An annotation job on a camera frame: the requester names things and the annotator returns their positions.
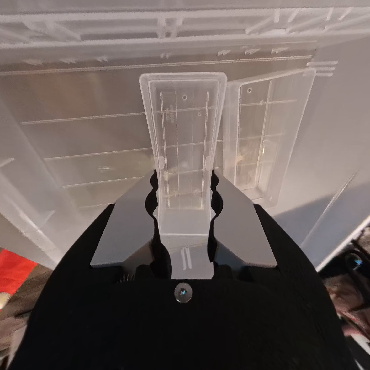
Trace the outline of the small clear plastic drawer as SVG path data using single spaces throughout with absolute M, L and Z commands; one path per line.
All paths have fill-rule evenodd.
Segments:
M 223 175 L 265 209 L 278 202 L 315 77 L 307 67 L 228 82 Z
M 223 72 L 144 73 L 139 78 L 158 178 L 158 226 L 170 250 L 209 234 L 211 177 L 224 106 Z

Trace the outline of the clear plastic storage bin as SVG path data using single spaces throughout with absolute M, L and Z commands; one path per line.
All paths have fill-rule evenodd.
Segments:
M 54 269 L 155 169 L 144 73 L 315 68 L 267 211 L 318 269 L 369 223 L 369 1 L 1 1 L 0 51 L 1 248 Z

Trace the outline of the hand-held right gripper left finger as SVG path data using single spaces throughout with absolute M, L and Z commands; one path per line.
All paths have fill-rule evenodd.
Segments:
M 113 206 L 90 266 L 120 266 L 137 269 L 171 269 L 171 259 L 162 244 L 154 211 L 158 206 L 156 170 L 133 185 Z

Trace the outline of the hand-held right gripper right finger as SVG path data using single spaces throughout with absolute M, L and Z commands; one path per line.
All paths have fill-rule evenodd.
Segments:
M 275 268 L 277 262 L 254 203 L 216 170 L 212 171 L 208 257 L 232 270 Z

